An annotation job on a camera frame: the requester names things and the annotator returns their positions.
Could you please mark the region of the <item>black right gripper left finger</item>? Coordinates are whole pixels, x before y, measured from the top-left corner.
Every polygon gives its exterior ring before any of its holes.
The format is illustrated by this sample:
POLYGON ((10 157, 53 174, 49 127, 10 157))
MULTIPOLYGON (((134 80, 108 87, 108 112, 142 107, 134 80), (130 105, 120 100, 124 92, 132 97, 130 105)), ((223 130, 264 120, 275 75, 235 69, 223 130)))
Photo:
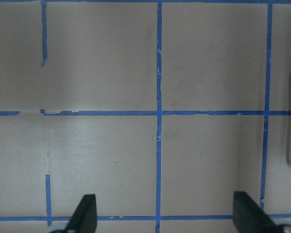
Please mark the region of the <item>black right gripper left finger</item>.
POLYGON ((95 194, 84 195, 72 218, 65 227, 65 233, 94 233, 97 229, 97 204, 95 194))

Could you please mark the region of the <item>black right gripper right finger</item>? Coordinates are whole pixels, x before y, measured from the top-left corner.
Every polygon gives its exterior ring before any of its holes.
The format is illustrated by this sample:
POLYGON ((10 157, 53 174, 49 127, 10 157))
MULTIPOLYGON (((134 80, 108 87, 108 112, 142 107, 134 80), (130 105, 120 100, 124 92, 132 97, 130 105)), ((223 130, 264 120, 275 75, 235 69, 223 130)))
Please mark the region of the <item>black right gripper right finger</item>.
POLYGON ((233 194, 233 223, 239 233, 283 233, 244 191, 233 194))

